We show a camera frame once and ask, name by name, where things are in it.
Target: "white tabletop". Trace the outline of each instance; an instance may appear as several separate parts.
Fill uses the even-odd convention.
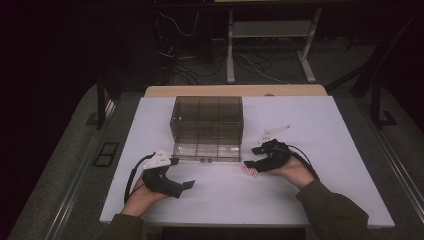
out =
[[[110,222],[123,207],[125,186],[139,159],[163,149],[173,151],[169,126],[175,98],[142,98],[100,221]],[[250,149],[265,129],[290,125],[277,139],[300,148],[330,190],[341,193],[370,216],[370,227],[394,226],[384,202],[353,143],[332,97],[243,97],[243,160],[258,160]],[[180,161],[167,177],[194,187],[156,204],[143,216],[164,226],[303,227],[309,225],[298,190],[281,177],[261,173],[257,178],[240,170],[241,163]],[[141,173],[140,166],[136,178]]]

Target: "transparent container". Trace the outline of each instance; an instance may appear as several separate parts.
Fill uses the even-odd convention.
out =
[[[174,156],[201,162],[241,161],[241,97],[177,97],[170,125]]]

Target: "human hand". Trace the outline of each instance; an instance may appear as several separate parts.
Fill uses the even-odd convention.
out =
[[[284,166],[268,171],[268,173],[283,176],[299,189],[315,180],[309,170],[293,156],[290,157]]]
[[[140,176],[121,214],[141,217],[156,202],[165,198],[168,198],[165,194],[150,191],[150,189],[144,185],[143,179]]]

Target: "dark sleeve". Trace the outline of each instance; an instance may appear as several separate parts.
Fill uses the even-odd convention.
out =
[[[308,184],[296,198],[321,240],[377,239],[367,229],[368,214],[349,198],[330,192],[320,181]]]
[[[125,214],[116,214],[109,227],[98,240],[140,240],[143,220]]]

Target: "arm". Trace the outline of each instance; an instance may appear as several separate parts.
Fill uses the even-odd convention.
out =
[[[121,213],[113,217],[109,227],[99,240],[141,239],[143,220],[140,217],[156,202],[167,197],[162,193],[150,191],[144,186],[140,176]]]
[[[286,165],[270,172],[283,176],[300,189],[296,198],[320,239],[376,239],[367,229],[367,213],[347,197],[331,192],[315,180],[296,158],[291,157]]]

